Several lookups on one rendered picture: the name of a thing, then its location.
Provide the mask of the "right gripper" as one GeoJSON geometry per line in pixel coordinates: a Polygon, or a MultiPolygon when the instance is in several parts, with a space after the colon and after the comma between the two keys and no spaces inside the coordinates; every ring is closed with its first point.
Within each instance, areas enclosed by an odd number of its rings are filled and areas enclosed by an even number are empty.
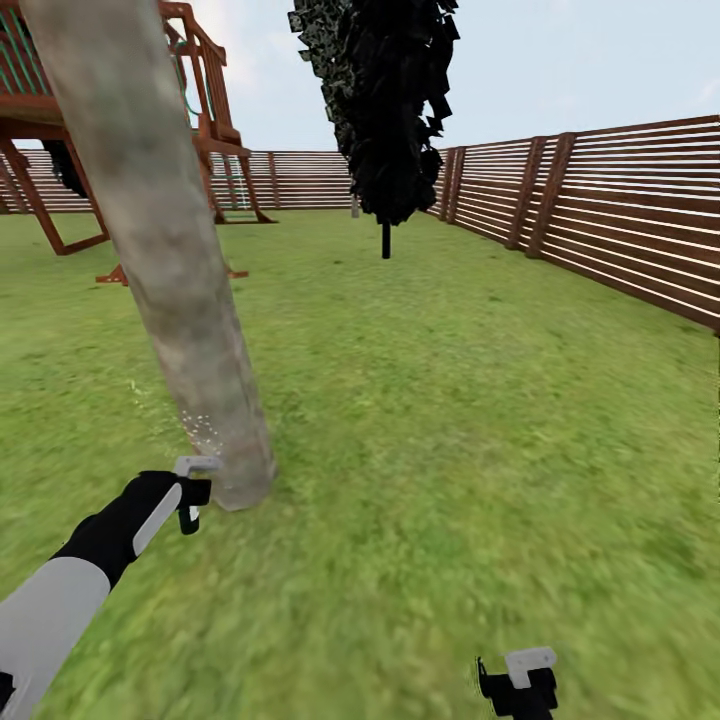
{"type": "Polygon", "coordinates": [[[511,715],[514,720],[521,720],[528,711],[544,711],[550,716],[550,710],[558,707],[552,686],[556,685],[552,669],[554,665],[551,668],[529,670],[527,676],[531,686],[523,689],[515,689],[507,674],[488,676],[482,671],[479,679],[483,697],[493,699],[499,717],[511,715]]]}

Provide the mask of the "pesticide atomizer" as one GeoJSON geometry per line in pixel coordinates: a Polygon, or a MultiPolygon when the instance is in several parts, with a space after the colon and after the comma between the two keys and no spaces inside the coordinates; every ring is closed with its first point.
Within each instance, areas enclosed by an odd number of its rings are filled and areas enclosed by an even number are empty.
{"type": "Polygon", "coordinates": [[[180,531],[185,535],[191,535],[198,528],[198,506],[187,505],[187,507],[180,508],[178,511],[180,531]]]}

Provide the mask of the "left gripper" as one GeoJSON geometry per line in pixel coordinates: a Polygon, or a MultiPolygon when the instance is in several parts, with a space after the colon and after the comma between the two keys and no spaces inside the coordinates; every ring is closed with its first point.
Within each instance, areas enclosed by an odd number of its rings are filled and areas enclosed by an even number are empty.
{"type": "Polygon", "coordinates": [[[184,486],[184,498],[180,508],[187,505],[203,506],[209,502],[211,492],[211,481],[206,477],[192,477],[181,481],[184,486]]]}

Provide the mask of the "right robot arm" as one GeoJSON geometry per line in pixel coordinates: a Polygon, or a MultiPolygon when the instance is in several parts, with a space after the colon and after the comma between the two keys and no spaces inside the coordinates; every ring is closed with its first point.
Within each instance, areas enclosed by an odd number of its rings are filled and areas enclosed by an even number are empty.
{"type": "Polygon", "coordinates": [[[511,715],[514,720],[552,720],[550,710],[558,707],[552,686],[556,685],[552,669],[557,663],[555,650],[544,645],[509,651],[504,656],[510,677],[480,672],[483,697],[493,699],[499,717],[511,715]]]}

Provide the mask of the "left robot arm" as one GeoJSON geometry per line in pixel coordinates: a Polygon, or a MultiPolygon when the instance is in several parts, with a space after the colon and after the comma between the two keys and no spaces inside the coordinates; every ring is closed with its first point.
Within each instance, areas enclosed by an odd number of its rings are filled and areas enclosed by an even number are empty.
{"type": "Polygon", "coordinates": [[[141,471],[87,517],[54,558],[0,602],[0,720],[28,720],[102,602],[173,511],[209,502],[215,456],[180,456],[174,472],[141,471]],[[180,482],[180,480],[182,481],[180,482]]]}

